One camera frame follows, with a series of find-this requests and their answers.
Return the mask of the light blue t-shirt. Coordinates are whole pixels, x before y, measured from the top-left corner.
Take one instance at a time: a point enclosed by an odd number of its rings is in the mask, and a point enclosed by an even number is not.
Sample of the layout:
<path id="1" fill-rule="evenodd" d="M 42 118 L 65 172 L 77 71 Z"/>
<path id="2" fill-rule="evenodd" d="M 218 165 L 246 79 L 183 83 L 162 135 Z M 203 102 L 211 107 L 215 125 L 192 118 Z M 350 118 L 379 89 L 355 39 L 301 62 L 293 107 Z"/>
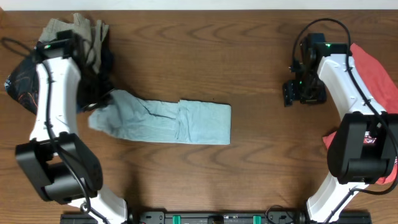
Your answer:
<path id="1" fill-rule="evenodd" d="M 110 104 L 94 110 L 91 129 L 129 141 L 228 145 L 231 106 L 202 101 L 142 100 L 124 90 L 111 92 Z"/>

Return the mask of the red printed t-shirt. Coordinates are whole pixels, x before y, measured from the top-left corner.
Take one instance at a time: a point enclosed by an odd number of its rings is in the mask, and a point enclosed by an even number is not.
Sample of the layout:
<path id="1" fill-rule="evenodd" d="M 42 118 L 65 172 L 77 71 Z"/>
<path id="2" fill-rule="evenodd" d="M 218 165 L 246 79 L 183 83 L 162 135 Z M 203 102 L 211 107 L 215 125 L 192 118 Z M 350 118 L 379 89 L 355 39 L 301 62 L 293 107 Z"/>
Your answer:
<path id="1" fill-rule="evenodd" d="M 351 44 L 354 64 L 374 99 L 388 112 L 397 114 L 397 87 L 382 64 L 360 46 Z"/>

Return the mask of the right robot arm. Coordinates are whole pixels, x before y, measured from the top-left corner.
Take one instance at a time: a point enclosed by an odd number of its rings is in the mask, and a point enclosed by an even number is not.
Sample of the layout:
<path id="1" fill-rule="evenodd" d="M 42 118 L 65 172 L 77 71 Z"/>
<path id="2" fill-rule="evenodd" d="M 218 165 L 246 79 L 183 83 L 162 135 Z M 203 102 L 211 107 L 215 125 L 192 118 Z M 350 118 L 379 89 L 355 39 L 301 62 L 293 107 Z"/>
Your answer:
<path id="1" fill-rule="evenodd" d="M 317 104 L 329 92 L 341 123 L 327 149 L 328 174 L 309 197 L 299 223 L 338 223 L 359 193 L 385 195 L 368 187 L 392 174 L 397 159 L 397 115 L 388 113 L 371 95 L 349 54 L 308 54 L 292 60 L 295 79 L 282 86 L 284 105 Z"/>

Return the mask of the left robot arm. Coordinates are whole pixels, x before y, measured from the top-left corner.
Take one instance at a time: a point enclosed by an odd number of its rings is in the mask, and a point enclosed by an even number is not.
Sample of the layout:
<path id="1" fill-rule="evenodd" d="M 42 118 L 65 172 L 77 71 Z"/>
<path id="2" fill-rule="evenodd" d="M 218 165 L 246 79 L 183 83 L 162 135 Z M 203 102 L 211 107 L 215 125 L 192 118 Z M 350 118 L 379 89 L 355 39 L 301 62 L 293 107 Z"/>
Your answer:
<path id="1" fill-rule="evenodd" d="M 37 115 L 29 142 L 16 146 L 17 163 L 42 200 L 79 208 L 98 223 L 127 223 L 126 201 L 104 185 L 100 161 L 78 135 L 78 65 L 56 57 L 36 70 Z"/>

